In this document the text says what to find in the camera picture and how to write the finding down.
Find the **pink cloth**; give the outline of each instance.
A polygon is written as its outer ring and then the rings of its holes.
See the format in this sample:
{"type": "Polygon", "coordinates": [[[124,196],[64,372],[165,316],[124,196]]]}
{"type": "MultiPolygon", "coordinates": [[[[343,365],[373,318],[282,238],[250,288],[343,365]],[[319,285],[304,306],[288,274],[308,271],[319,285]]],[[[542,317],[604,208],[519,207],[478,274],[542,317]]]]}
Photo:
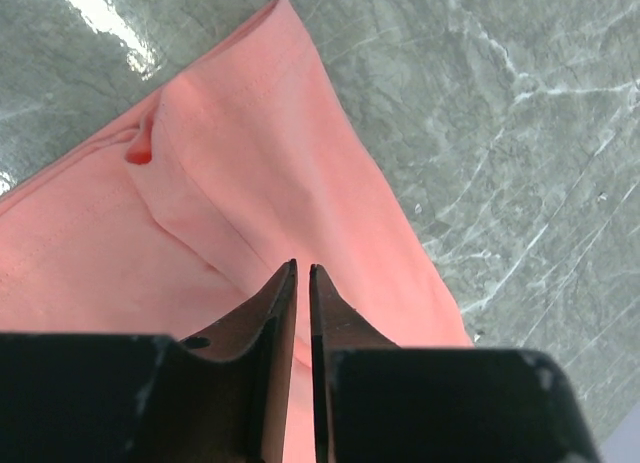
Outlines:
{"type": "Polygon", "coordinates": [[[297,258],[286,462],[315,461],[312,263],[396,343],[469,345],[288,0],[5,197],[0,248],[1,331],[176,338],[297,258]]]}

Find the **marble surface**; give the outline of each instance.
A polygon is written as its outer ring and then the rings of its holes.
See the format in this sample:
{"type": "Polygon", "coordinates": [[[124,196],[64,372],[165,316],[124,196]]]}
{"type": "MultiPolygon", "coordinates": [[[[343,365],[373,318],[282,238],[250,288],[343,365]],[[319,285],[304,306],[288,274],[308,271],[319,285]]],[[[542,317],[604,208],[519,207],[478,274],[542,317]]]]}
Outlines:
{"type": "MultiPolygon", "coordinates": [[[[267,0],[0,0],[0,191],[267,0]]],[[[292,0],[478,345],[640,399],[640,0],[292,0]]]]}

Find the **garment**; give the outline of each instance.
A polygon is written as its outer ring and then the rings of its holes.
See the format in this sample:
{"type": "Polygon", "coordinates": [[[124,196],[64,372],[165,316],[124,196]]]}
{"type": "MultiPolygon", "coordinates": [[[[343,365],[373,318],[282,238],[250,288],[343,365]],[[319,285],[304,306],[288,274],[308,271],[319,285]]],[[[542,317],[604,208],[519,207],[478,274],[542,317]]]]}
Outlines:
{"type": "Polygon", "coordinates": [[[0,331],[176,338],[296,258],[286,462],[315,461],[312,263],[396,343],[469,345],[288,0],[8,194],[0,249],[0,331]]]}

